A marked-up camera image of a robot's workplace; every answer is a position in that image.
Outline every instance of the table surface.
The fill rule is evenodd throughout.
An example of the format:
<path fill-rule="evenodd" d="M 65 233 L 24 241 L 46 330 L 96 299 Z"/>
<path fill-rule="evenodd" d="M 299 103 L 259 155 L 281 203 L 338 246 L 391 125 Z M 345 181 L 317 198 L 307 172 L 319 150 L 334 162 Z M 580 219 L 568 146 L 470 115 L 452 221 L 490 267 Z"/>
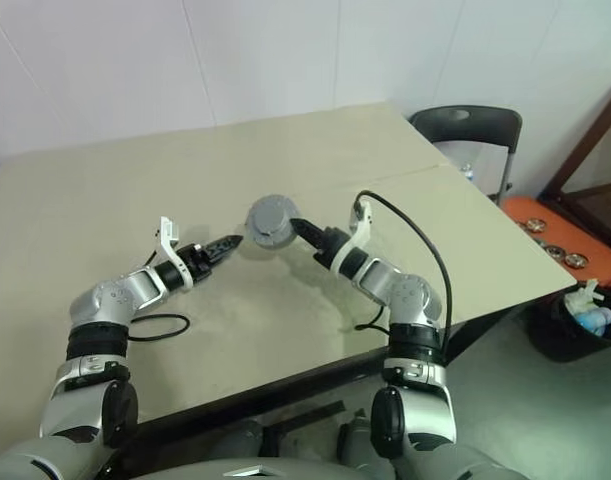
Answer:
<path fill-rule="evenodd" d="M 36 431 L 64 361 L 70 302 L 141 264 L 161 215 L 179 223 L 181 244 L 207 242 L 242 233 L 250 205 L 282 193 L 318 225 L 346 229 L 363 188 L 400 206 L 438 247 L 455 323 L 574 283 L 383 104 L 24 155 L 0 169 L 0 449 Z M 422 242 L 373 210 L 368 249 L 443 295 Z M 312 253 L 299 240 L 278 252 L 245 240 L 206 282 L 158 308 L 192 327 L 130 345 L 141 420 L 384 345 L 378 332 L 352 329 L 376 305 Z"/>

